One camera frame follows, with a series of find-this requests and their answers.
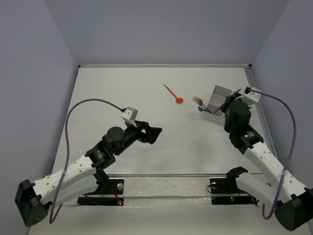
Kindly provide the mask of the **orange plastic spoon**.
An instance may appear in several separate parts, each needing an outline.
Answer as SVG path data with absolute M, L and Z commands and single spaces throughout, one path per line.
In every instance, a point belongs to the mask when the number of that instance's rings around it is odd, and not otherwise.
M 176 103 L 181 104 L 183 102 L 183 98 L 176 96 L 176 94 L 167 85 L 164 84 L 164 87 L 175 98 Z

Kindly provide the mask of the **blue plastic fork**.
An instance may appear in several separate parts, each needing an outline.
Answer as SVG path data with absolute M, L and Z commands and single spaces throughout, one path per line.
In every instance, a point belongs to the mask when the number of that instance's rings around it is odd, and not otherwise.
M 198 110 L 200 111 L 200 112 L 209 112 L 208 111 L 208 109 L 207 108 L 205 108 L 205 107 L 203 107 L 203 106 L 198 106 Z

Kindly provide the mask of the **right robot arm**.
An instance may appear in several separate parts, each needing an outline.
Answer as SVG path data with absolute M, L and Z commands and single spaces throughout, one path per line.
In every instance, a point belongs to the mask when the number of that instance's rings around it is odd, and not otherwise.
M 248 89 L 226 97 L 220 110 L 225 114 L 224 130 L 233 146 L 250 160 L 267 179 L 267 183 L 252 176 L 246 169 L 237 167 L 228 172 L 226 188 L 239 189 L 256 197 L 270 207 L 264 219 L 275 216 L 288 231 L 294 231 L 313 218 L 313 191 L 298 181 L 270 151 L 261 135 L 250 124 L 250 106 L 257 103 L 262 92 Z

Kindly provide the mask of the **copper metal fork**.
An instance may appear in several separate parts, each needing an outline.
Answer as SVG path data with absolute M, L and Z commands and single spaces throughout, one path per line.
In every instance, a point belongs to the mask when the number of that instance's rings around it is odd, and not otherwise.
M 207 108 L 205 105 L 204 105 L 204 103 L 203 103 L 203 100 L 201 99 L 201 98 L 199 98 L 199 97 L 197 97 L 197 96 L 193 96 L 193 102 L 195 102 L 198 106 L 203 106 L 203 107 L 205 107 L 205 108 Z

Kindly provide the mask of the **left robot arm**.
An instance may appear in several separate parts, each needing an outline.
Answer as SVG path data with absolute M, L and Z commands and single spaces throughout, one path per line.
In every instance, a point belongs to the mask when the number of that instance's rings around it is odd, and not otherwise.
M 92 149 L 70 164 L 45 178 L 34 182 L 22 181 L 17 189 L 15 203 L 26 227 L 31 227 L 48 216 L 58 205 L 81 194 L 104 193 L 110 184 L 105 169 L 115 163 L 115 157 L 123 153 L 135 141 L 154 144 L 162 132 L 160 127 L 151 127 L 147 122 L 127 124 L 123 130 L 112 127 Z M 74 184 L 93 176 L 92 189 L 74 187 Z

